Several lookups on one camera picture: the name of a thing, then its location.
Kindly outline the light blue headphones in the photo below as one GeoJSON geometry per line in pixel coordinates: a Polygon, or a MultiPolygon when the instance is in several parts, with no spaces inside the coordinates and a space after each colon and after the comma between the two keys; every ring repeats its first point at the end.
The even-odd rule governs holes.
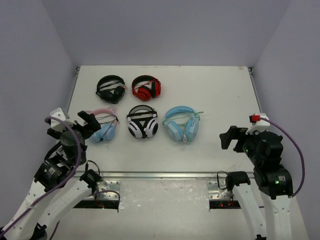
{"type": "Polygon", "coordinates": [[[200,115],[203,113],[189,106],[176,106],[164,114],[162,124],[173,140],[184,143],[192,142],[198,133],[200,115]]]}

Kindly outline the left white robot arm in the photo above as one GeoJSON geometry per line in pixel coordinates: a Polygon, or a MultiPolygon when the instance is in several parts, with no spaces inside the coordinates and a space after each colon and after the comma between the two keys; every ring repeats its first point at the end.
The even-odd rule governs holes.
{"type": "Polygon", "coordinates": [[[0,229],[2,240],[45,240],[50,223],[45,223],[44,217],[57,223],[64,213],[97,190],[102,177],[87,169],[56,201],[55,210],[50,210],[52,199],[76,174],[78,167],[87,161],[85,140],[101,128],[94,114],[80,111],[77,115],[84,120],[84,125],[71,121],[61,108],[52,111],[45,119],[50,125],[47,134],[57,143],[47,152],[18,211],[0,229]]]}

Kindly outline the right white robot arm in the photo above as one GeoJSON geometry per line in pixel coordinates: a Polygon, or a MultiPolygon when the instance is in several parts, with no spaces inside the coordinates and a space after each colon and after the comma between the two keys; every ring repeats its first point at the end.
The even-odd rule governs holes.
{"type": "Polygon", "coordinates": [[[230,126],[219,135],[221,148],[236,140],[234,152],[244,153],[253,164],[253,176],[264,206],[261,212],[253,195],[251,181],[244,171],[228,172],[225,188],[237,199],[253,240],[291,240],[293,181],[281,164],[282,136],[264,131],[247,134],[247,128],[230,126]]]}

